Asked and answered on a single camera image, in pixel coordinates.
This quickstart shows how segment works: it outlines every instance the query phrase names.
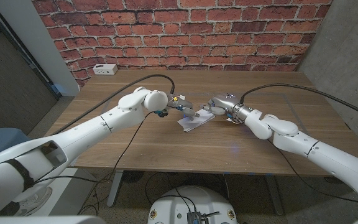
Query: gray wall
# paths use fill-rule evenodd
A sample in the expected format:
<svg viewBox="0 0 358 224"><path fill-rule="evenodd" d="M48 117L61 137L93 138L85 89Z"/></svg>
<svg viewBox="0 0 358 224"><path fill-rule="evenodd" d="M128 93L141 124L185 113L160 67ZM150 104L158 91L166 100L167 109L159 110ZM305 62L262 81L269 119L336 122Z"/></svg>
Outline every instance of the gray wall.
<svg viewBox="0 0 358 224"><path fill-rule="evenodd" d="M298 71L318 90L358 106L358 1L333 1ZM358 113L330 103L358 135Z"/></svg>

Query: wooden table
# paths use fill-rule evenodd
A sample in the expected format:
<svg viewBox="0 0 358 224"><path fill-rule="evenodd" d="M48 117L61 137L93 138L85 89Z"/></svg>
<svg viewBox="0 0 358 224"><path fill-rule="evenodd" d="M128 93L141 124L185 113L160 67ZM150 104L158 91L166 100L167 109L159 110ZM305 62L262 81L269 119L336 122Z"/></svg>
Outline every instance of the wooden table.
<svg viewBox="0 0 358 224"><path fill-rule="evenodd" d="M175 82L175 93L185 95L195 108L206 104L216 94L231 93L240 97L251 88L268 83L291 83L313 88L300 72L215 72L215 71L118 71L114 76L93 77L51 127L48 134L121 88L146 75L161 73ZM117 105L120 97L139 86L149 90L170 91L170 82L153 77L128 88L121 95L100 106L77 124ZM286 87L272 87L253 92L244 103L254 109L294 122L313 138L358 157L358 137L346 126L329 103L315 93ZM212 172L231 174L294 175L279 152L268 142L257 139L243 124L233 124L226 117L184 133L177 123L180 111L170 110L159 118L151 114L140 128L118 169L175 172ZM112 134L84 152L75 167L113 167L128 145L136 127ZM284 152L301 175L329 176L304 157Z"/></svg>

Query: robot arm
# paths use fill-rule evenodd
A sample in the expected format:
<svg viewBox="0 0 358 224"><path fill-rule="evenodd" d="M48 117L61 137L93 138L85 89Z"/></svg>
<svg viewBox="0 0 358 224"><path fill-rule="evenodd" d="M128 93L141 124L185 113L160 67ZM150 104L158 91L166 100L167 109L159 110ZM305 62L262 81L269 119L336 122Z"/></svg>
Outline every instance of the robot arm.
<svg viewBox="0 0 358 224"><path fill-rule="evenodd" d="M271 114L261 119L262 112L240 104L233 95L214 96L203 109L218 115L226 114L233 123L244 123L259 139L273 135L273 144L277 148L308 158L358 193L357 157L308 136L290 121Z"/></svg>
<svg viewBox="0 0 358 224"><path fill-rule="evenodd" d="M140 87L122 97L118 106L68 131L23 142L0 152L0 210L9 202L20 202L61 174L72 160L111 133L140 124L143 107L160 111L167 107L164 92Z"/></svg>

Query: brick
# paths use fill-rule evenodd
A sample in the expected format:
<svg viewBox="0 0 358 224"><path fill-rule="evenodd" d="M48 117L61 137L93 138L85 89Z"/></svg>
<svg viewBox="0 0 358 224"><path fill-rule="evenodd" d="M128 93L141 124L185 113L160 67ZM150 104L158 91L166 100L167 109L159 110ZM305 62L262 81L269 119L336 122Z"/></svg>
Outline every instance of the brick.
<svg viewBox="0 0 358 224"><path fill-rule="evenodd" d="M294 55L294 54L303 54L306 52L307 47L299 46L278 46L274 49L274 54L276 55Z"/></svg>
<svg viewBox="0 0 358 224"><path fill-rule="evenodd" d="M301 39L302 36L300 34L288 34L287 38L285 39L285 42L297 44Z"/></svg>
<svg viewBox="0 0 358 224"><path fill-rule="evenodd" d="M169 56L180 55L180 47L167 47L167 55Z"/></svg>
<svg viewBox="0 0 358 224"><path fill-rule="evenodd" d="M235 0L218 0L218 6L232 6Z"/></svg>
<svg viewBox="0 0 358 224"><path fill-rule="evenodd" d="M161 0L161 6L163 8L177 8L178 1L177 0Z"/></svg>
<svg viewBox="0 0 358 224"><path fill-rule="evenodd" d="M267 23L265 31L280 31L283 24L282 21L270 21Z"/></svg>
<svg viewBox="0 0 358 224"><path fill-rule="evenodd" d="M274 4L290 4L292 0L274 0Z"/></svg>
<svg viewBox="0 0 358 224"><path fill-rule="evenodd" d="M181 49L182 55L208 55L209 47L184 47Z"/></svg>
<svg viewBox="0 0 358 224"><path fill-rule="evenodd" d="M320 21L286 21L283 31L305 32L315 31Z"/></svg>
<svg viewBox="0 0 358 224"><path fill-rule="evenodd" d="M161 37L161 45L187 45L189 43L188 36Z"/></svg>
<svg viewBox="0 0 358 224"><path fill-rule="evenodd" d="M303 34L301 44L310 44L316 34Z"/></svg>
<svg viewBox="0 0 358 224"><path fill-rule="evenodd" d="M293 0L293 4L330 3L332 0Z"/></svg>
<svg viewBox="0 0 358 224"><path fill-rule="evenodd" d="M194 9L191 10L191 21L206 21L206 10L205 9Z"/></svg>
<svg viewBox="0 0 358 224"><path fill-rule="evenodd" d="M228 22L217 22L215 24L215 32L230 32L231 24Z"/></svg>
<svg viewBox="0 0 358 224"><path fill-rule="evenodd" d="M311 19L316 14L316 6L302 6L296 16L299 19Z"/></svg>
<svg viewBox="0 0 358 224"><path fill-rule="evenodd" d="M231 58L231 63L234 63L234 64L242 64L244 63L246 60L246 57L245 56L233 56Z"/></svg>
<svg viewBox="0 0 358 224"><path fill-rule="evenodd" d="M244 55L253 54L257 50L256 46L229 46L227 47L227 55Z"/></svg>
<svg viewBox="0 0 358 224"><path fill-rule="evenodd" d="M118 60L117 60L117 58L106 57L106 63L115 63L115 64L118 64Z"/></svg>
<svg viewBox="0 0 358 224"><path fill-rule="evenodd" d="M177 34L179 33L179 25L178 24L165 24L164 30L166 34Z"/></svg>
<svg viewBox="0 0 358 224"><path fill-rule="evenodd" d="M221 71L223 70L223 66L222 65L209 66L209 69L211 71Z"/></svg>
<svg viewBox="0 0 358 224"><path fill-rule="evenodd" d="M264 7L259 14L260 19L293 19L298 7L269 6Z"/></svg>
<svg viewBox="0 0 358 224"><path fill-rule="evenodd" d="M145 65L144 59L139 57L118 58L120 65Z"/></svg>
<svg viewBox="0 0 358 224"><path fill-rule="evenodd" d="M120 48L96 48L96 54L98 56L113 56L113 57L121 57L124 56L122 53L122 49Z"/></svg>
<svg viewBox="0 0 358 224"><path fill-rule="evenodd" d="M158 37L144 37L144 44L146 46L157 46L158 45Z"/></svg>
<svg viewBox="0 0 358 224"><path fill-rule="evenodd" d="M236 42L236 35L208 35L206 36L206 44L234 44Z"/></svg>
<svg viewBox="0 0 358 224"><path fill-rule="evenodd" d="M105 63L105 62L104 62L103 58L95 57L95 58L80 59L80 60L77 60L77 63L80 66L80 68L88 68L88 67L93 67L94 65L96 65L98 63Z"/></svg>
<svg viewBox="0 0 358 224"><path fill-rule="evenodd" d="M258 47L258 54L271 54L273 52L273 46L261 45Z"/></svg>
<svg viewBox="0 0 358 224"><path fill-rule="evenodd" d="M52 20L50 15L41 16L41 20L44 23L45 27L51 27L56 25L55 21Z"/></svg>
<svg viewBox="0 0 358 224"><path fill-rule="evenodd" d="M109 37L98 37L98 42L99 45L103 47L112 46L112 42Z"/></svg>
<svg viewBox="0 0 358 224"><path fill-rule="evenodd" d="M230 21L241 18L241 9L210 9L208 10L208 20Z"/></svg>
<svg viewBox="0 0 358 224"><path fill-rule="evenodd" d="M57 6L52 0L33 1L32 4L39 14L57 12Z"/></svg>
<svg viewBox="0 0 358 224"><path fill-rule="evenodd" d="M265 25L265 21L233 22L231 32L261 32Z"/></svg>
<svg viewBox="0 0 358 224"><path fill-rule="evenodd" d="M320 6L318 9L315 18L324 18L328 12L330 6Z"/></svg>
<svg viewBox="0 0 358 224"><path fill-rule="evenodd" d="M236 40L237 44L250 44L251 43L251 35L250 34L239 34Z"/></svg>
<svg viewBox="0 0 358 224"><path fill-rule="evenodd" d="M161 65L185 65L185 57L162 57L160 58Z"/></svg>
<svg viewBox="0 0 358 224"><path fill-rule="evenodd" d="M211 0L180 0L182 7L208 7L215 6L215 1Z"/></svg>
<svg viewBox="0 0 358 224"><path fill-rule="evenodd" d="M107 9L105 0L72 0L77 11L92 11Z"/></svg>
<svg viewBox="0 0 358 224"><path fill-rule="evenodd" d="M211 47L211 55L224 55L226 52L226 47Z"/></svg>
<svg viewBox="0 0 358 224"><path fill-rule="evenodd" d="M113 26L85 26L85 30L88 35L95 36L116 34Z"/></svg>
<svg viewBox="0 0 358 224"><path fill-rule="evenodd" d="M81 58L81 55L78 50L66 50L64 52L60 52L60 55L65 60L73 60L73 59Z"/></svg>
<svg viewBox="0 0 358 224"><path fill-rule="evenodd" d="M212 25L205 22L181 24L181 32L184 34L204 34L212 32Z"/></svg>
<svg viewBox="0 0 358 224"><path fill-rule="evenodd" d="M281 44L285 34L257 34L254 36L255 44Z"/></svg>
<svg viewBox="0 0 358 224"><path fill-rule="evenodd" d="M198 65L201 63L201 57L188 57L186 62L188 65Z"/></svg>
<svg viewBox="0 0 358 224"><path fill-rule="evenodd" d="M88 24L85 14L82 12L56 13L52 16L57 25L84 25Z"/></svg>
<svg viewBox="0 0 358 224"><path fill-rule="evenodd" d="M205 63L205 64L230 63L230 57L227 57L227 56L206 56L206 57L203 57L203 63Z"/></svg>
<svg viewBox="0 0 358 224"><path fill-rule="evenodd" d="M184 22L188 20L188 12L177 11L155 11L154 19L156 22Z"/></svg>
<svg viewBox="0 0 358 224"><path fill-rule="evenodd" d="M163 47L139 47L137 49L139 56L163 56L165 55L165 48Z"/></svg>
<svg viewBox="0 0 358 224"><path fill-rule="evenodd" d="M126 57L137 56L136 48L128 47L123 50Z"/></svg>
<svg viewBox="0 0 358 224"><path fill-rule="evenodd" d="M141 46L142 40L140 37L115 37L117 46Z"/></svg>
<svg viewBox="0 0 358 224"><path fill-rule="evenodd" d="M152 12L138 12L136 14L137 21L140 23L153 23Z"/></svg>
<svg viewBox="0 0 358 224"><path fill-rule="evenodd" d="M71 72L71 74L73 74L74 78L80 78L80 79L88 78L88 74L86 73L85 69L76 72Z"/></svg>
<svg viewBox="0 0 358 224"><path fill-rule="evenodd" d="M166 66L145 66L145 67L142 67L142 69L146 69L146 70L166 70L167 67Z"/></svg>
<svg viewBox="0 0 358 224"><path fill-rule="evenodd" d="M96 56L93 49L80 49L82 57L93 57Z"/></svg>
<svg viewBox="0 0 358 224"><path fill-rule="evenodd" d="M186 65L183 66L183 70L208 70L207 65Z"/></svg>
<svg viewBox="0 0 358 224"><path fill-rule="evenodd" d="M135 23L136 17L134 12L104 12L102 13L104 21L112 23Z"/></svg>
<svg viewBox="0 0 358 224"><path fill-rule="evenodd" d="M205 37L200 35L192 35L190 37L190 43L193 45L203 45L205 44Z"/></svg>
<svg viewBox="0 0 358 224"><path fill-rule="evenodd" d="M288 63L291 61L291 59L292 57L281 56L277 59L276 63Z"/></svg>
<svg viewBox="0 0 358 224"><path fill-rule="evenodd" d="M266 71L293 72L296 65L268 65Z"/></svg>
<svg viewBox="0 0 358 224"><path fill-rule="evenodd" d="M225 71L249 71L251 70L251 65L226 65L224 67Z"/></svg>
<svg viewBox="0 0 358 224"><path fill-rule="evenodd" d="M160 0L126 0L127 9L160 9Z"/></svg>
<svg viewBox="0 0 358 224"><path fill-rule="evenodd" d="M107 0L107 4L109 9L124 9L122 0Z"/></svg>
<svg viewBox="0 0 358 224"><path fill-rule="evenodd" d="M66 65L69 70L78 70L79 69L77 62L67 62Z"/></svg>
<svg viewBox="0 0 358 224"><path fill-rule="evenodd" d="M103 23L102 16L99 13L86 13L85 16L90 25Z"/></svg>
<svg viewBox="0 0 358 224"><path fill-rule="evenodd" d="M267 64L267 63L275 63L276 61L277 61L276 57L250 55L247 57L246 63L248 63L248 64Z"/></svg>
<svg viewBox="0 0 358 224"><path fill-rule="evenodd" d="M130 25L118 25L116 26L116 31L118 35L131 35L131 26Z"/></svg>
<svg viewBox="0 0 358 224"><path fill-rule="evenodd" d="M65 42L62 40L57 40L54 43L58 50L66 50L67 49Z"/></svg>
<svg viewBox="0 0 358 224"><path fill-rule="evenodd" d="M61 39L71 36L66 27L57 27L48 29L49 35L53 39Z"/></svg>
<svg viewBox="0 0 358 224"><path fill-rule="evenodd" d="M252 71L266 71L266 65L254 65Z"/></svg>
<svg viewBox="0 0 358 224"><path fill-rule="evenodd" d="M158 58L146 58L147 65L160 65L160 60Z"/></svg>
<svg viewBox="0 0 358 224"><path fill-rule="evenodd" d="M55 1L56 5L61 12L73 12L75 11L73 5L68 1Z"/></svg>
<svg viewBox="0 0 358 224"><path fill-rule="evenodd" d="M71 26L70 32L73 36L85 36L86 32L82 26Z"/></svg>
<svg viewBox="0 0 358 224"><path fill-rule="evenodd" d="M258 6L271 4L272 0L236 0L238 6Z"/></svg>
<svg viewBox="0 0 358 224"><path fill-rule="evenodd" d="M243 20L258 19L258 15L259 15L259 8L247 7L242 12L242 19Z"/></svg>
<svg viewBox="0 0 358 224"><path fill-rule="evenodd" d="M132 32L139 35L162 34L161 24L133 25Z"/></svg>

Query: wall outlet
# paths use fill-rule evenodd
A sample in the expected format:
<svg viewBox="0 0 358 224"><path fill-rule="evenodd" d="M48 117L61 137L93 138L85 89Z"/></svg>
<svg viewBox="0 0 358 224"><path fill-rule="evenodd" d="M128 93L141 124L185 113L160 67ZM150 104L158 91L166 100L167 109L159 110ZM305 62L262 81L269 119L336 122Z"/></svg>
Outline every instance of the wall outlet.
<svg viewBox="0 0 358 224"><path fill-rule="evenodd" d="M114 75L118 68L116 64L96 64L93 71L97 75Z"/></svg>

